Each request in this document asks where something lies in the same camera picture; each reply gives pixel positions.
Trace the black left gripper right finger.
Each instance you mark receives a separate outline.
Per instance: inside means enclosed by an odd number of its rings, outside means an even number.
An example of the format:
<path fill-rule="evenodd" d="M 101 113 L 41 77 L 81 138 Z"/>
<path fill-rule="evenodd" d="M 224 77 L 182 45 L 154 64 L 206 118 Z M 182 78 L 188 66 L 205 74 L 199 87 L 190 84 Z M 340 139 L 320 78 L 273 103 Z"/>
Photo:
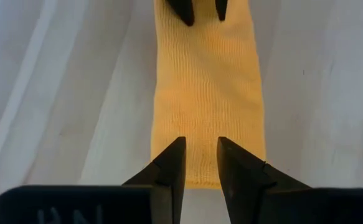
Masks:
<path fill-rule="evenodd" d="M 232 223 L 363 224 L 363 188 L 310 187 L 226 137 L 217 163 Z"/>

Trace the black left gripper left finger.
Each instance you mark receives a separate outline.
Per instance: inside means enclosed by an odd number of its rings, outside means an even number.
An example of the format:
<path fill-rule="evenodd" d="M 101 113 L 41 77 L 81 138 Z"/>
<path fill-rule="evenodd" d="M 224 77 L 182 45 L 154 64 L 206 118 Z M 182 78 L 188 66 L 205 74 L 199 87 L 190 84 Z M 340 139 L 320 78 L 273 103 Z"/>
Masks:
<path fill-rule="evenodd" d="M 23 185 L 0 195 L 0 224 L 179 223 L 186 139 L 121 185 Z"/>

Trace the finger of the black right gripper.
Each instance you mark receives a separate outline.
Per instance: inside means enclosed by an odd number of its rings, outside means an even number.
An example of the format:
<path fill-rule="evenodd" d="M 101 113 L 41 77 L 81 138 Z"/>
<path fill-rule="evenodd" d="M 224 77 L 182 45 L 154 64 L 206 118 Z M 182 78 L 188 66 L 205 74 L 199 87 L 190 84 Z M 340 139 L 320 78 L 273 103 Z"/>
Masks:
<path fill-rule="evenodd" d="M 186 26 L 194 24 L 194 10 L 192 0 L 166 0 L 172 10 Z"/>
<path fill-rule="evenodd" d="M 219 21 L 224 21 L 227 13 L 228 0 L 215 0 L 215 8 Z"/>

